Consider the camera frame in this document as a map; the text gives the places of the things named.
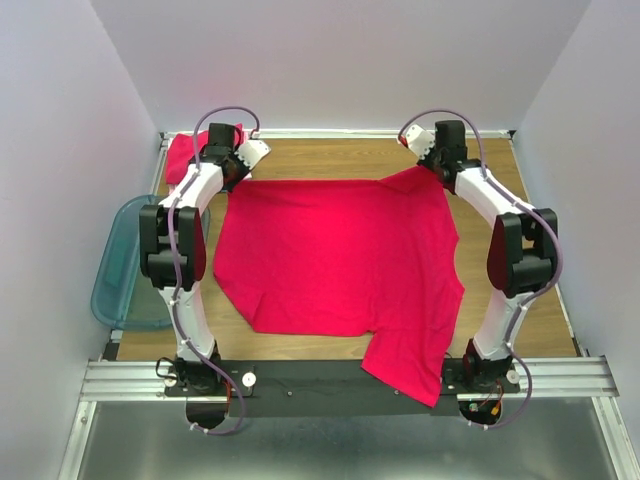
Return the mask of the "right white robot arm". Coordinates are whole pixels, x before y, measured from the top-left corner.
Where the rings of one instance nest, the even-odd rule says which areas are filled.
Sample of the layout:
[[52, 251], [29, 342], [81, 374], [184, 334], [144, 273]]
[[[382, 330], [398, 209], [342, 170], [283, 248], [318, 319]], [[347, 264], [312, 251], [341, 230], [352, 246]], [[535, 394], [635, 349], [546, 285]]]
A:
[[480, 329], [461, 360], [460, 379], [480, 392], [507, 377], [513, 346], [526, 313], [557, 282], [557, 215], [512, 194], [482, 159], [468, 157], [460, 120], [439, 121], [433, 133], [417, 124], [405, 133], [418, 164], [450, 193], [471, 205], [492, 228], [486, 270], [493, 291]]

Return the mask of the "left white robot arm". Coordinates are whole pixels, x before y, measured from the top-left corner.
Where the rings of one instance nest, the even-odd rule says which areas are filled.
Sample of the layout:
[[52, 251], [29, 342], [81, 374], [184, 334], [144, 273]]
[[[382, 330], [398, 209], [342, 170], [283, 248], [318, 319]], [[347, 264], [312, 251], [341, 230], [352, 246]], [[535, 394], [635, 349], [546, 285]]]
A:
[[174, 377], [187, 374], [201, 395], [214, 393], [229, 376], [217, 365], [219, 354], [206, 320], [201, 281], [207, 252], [202, 214], [218, 193], [250, 174], [269, 150], [247, 138], [241, 124], [211, 123], [206, 131], [177, 135], [168, 152], [173, 189], [139, 212], [140, 270], [162, 298], [176, 336]]

